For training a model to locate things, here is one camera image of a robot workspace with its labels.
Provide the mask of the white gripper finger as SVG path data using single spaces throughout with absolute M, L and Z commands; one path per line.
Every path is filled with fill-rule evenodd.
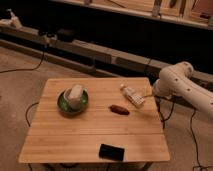
M 149 94 L 149 95 L 143 96 L 143 98 L 149 98 L 149 97 L 154 97 L 154 95 L 153 94 Z

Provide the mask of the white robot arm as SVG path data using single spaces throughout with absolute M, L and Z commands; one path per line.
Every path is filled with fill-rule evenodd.
M 162 68 L 152 86 L 152 95 L 178 95 L 213 120 L 213 92 L 191 81 L 193 72 L 193 66 L 186 61 Z

